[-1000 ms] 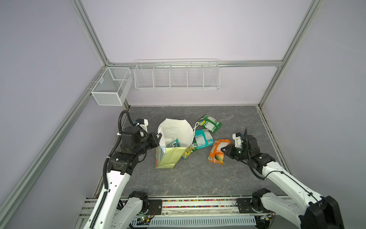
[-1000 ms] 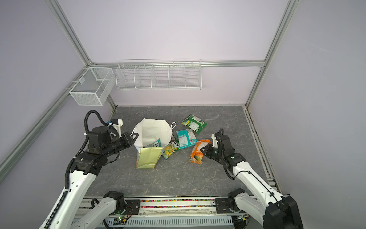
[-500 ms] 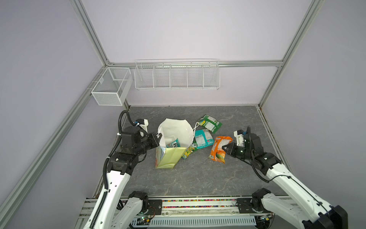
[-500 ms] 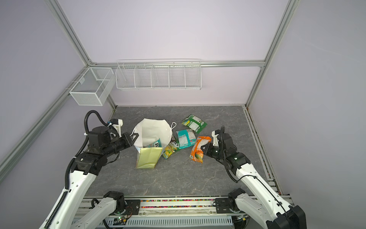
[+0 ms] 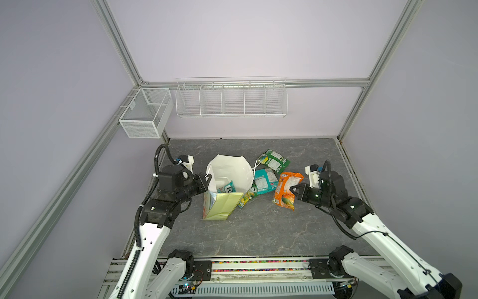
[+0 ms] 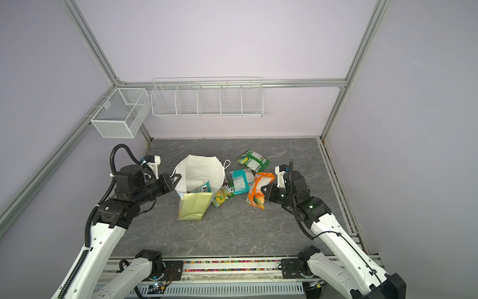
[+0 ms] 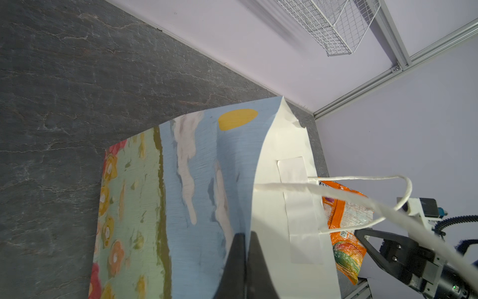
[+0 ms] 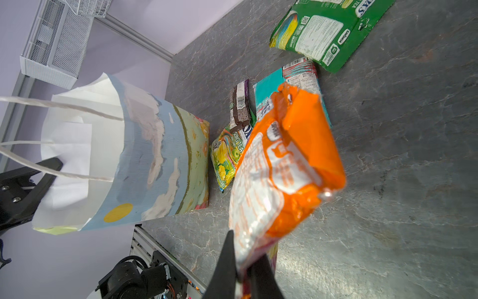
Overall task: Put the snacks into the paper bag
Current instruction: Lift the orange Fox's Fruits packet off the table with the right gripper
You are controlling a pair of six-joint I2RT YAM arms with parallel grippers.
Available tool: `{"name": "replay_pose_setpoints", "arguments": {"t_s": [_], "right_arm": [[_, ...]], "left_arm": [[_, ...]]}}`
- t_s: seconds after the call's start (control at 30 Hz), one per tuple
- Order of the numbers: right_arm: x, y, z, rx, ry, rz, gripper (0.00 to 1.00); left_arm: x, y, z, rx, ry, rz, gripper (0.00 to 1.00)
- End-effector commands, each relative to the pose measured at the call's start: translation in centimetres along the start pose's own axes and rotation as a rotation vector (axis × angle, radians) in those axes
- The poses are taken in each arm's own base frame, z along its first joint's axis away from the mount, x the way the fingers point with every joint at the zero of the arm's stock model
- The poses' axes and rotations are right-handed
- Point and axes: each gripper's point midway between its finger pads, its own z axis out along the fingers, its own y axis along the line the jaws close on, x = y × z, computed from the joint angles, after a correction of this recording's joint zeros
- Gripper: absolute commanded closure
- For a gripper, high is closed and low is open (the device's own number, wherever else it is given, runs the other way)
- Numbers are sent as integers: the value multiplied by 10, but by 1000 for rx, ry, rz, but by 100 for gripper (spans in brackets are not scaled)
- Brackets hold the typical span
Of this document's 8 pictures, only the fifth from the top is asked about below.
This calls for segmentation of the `yellow-green Fox's candy packet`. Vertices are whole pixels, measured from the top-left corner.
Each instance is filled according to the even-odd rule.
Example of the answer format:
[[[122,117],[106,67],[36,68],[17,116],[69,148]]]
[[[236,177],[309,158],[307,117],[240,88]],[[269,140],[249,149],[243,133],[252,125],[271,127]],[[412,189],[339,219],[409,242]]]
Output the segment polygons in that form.
[[[243,194],[237,206],[239,208],[243,208],[247,203],[249,203],[256,196],[257,196],[257,190],[255,188],[249,189],[246,193]]]

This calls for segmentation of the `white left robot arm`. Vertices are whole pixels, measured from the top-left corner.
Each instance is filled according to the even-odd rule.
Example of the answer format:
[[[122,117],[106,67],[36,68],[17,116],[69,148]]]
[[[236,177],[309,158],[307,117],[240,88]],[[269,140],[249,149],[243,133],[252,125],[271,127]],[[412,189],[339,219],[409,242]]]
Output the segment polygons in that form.
[[[114,287],[112,299],[173,298],[173,287],[190,279],[198,271],[187,250],[173,250],[162,268],[158,255],[184,203],[206,193],[210,174],[192,172],[193,158],[174,159],[166,144],[158,146],[154,156],[153,184],[138,206],[134,217],[134,249]]]

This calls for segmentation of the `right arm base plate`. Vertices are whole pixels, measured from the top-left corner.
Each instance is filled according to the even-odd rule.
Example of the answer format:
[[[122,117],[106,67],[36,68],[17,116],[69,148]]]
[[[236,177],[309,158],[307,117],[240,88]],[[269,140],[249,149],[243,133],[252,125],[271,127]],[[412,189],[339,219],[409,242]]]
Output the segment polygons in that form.
[[[348,274],[333,274],[328,265],[328,258],[309,259],[308,270],[311,271],[313,279],[351,279]]]

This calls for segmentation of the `pink-teal Fox's candy packet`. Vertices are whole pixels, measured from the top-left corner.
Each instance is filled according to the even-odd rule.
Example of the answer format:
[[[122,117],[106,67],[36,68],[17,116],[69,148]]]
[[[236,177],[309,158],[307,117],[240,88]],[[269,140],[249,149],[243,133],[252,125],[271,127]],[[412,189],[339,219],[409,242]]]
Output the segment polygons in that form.
[[[221,193],[235,193],[236,189],[235,189],[235,186],[234,186],[234,182],[230,181],[225,186],[218,188],[217,192],[220,193],[220,194]]]

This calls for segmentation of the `teal Fox's candy packet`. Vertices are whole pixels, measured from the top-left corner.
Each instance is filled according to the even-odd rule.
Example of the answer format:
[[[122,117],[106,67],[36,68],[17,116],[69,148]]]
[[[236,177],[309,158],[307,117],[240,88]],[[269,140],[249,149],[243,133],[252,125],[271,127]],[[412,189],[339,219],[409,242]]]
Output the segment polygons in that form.
[[[271,193],[278,186],[278,178],[272,169],[258,169],[255,172],[254,184],[257,195]]]

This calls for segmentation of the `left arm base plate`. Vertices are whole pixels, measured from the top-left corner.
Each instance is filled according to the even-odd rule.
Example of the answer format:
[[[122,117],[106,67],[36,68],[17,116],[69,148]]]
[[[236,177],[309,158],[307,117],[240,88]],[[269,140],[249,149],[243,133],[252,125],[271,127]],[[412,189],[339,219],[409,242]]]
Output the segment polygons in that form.
[[[180,281],[210,281],[212,276],[211,260],[194,260],[194,265]]]

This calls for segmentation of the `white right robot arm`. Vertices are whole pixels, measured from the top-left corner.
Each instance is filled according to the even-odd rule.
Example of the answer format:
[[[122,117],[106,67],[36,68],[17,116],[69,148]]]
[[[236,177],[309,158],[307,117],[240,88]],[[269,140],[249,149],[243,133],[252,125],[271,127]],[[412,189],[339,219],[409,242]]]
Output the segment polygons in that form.
[[[288,187],[297,200],[326,211],[335,225],[352,240],[365,240],[394,270],[389,272],[369,262],[347,246],[329,254],[329,273],[350,275],[369,284],[390,299],[458,299],[462,282],[444,274],[414,253],[382,222],[362,199],[349,195],[344,179],[332,170],[330,161],[320,168],[306,168],[307,183]]]

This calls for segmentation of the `white and green paper bag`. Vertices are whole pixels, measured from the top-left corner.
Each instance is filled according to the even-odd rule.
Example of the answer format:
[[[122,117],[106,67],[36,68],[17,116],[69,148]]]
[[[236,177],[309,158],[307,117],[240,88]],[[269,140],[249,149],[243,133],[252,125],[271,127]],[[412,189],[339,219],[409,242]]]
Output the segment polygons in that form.
[[[217,155],[207,165],[207,174],[212,179],[204,194],[203,219],[227,219],[243,195],[251,189],[259,164],[256,161],[251,165],[242,156]]]

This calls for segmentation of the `orange Fox's candy packet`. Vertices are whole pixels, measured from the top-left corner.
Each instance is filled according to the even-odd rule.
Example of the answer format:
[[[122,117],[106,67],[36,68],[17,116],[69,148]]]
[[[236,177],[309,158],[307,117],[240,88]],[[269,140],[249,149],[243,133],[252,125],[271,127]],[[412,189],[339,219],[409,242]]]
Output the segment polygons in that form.
[[[280,174],[278,186],[273,196],[273,202],[282,208],[295,210],[295,195],[290,188],[296,186],[304,180],[304,176],[300,173],[284,172]]]

